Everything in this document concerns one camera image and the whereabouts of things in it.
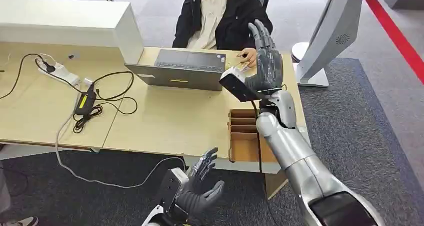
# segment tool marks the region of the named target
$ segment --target white shirt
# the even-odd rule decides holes
[[[227,8],[227,0],[201,0],[201,30],[189,39],[187,48],[216,49],[215,30]]]

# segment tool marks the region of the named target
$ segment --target shoe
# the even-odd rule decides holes
[[[0,226],[37,226],[38,223],[39,223],[39,218],[27,217],[17,222],[7,222],[7,223],[0,222]]]

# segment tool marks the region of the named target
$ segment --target speaker grille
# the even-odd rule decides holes
[[[337,45],[343,45],[343,44],[345,44],[346,42],[348,42],[350,39],[351,39],[350,35],[348,35],[348,34],[343,34],[343,35],[340,35],[340,36],[338,36],[338,37],[336,38],[335,43],[336,43]]]

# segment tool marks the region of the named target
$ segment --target yellow sticker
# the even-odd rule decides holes
[[[84,104],[86,103],[87,100],[87,95],[84,95],[84,97],[82,98],[81,104],[79,105],[79,108],[83,108]]]
[[[178,80],[178,79],[170,79],[170,81],[172,81],[172,82],[185,82],[185,83],[189,82],[189,81],[186,81],[186,80]]]

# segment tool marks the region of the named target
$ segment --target gray laptop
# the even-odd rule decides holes
[[[222,91],[226,55],[162,49],[154,66],[124,64],[149,85]]]

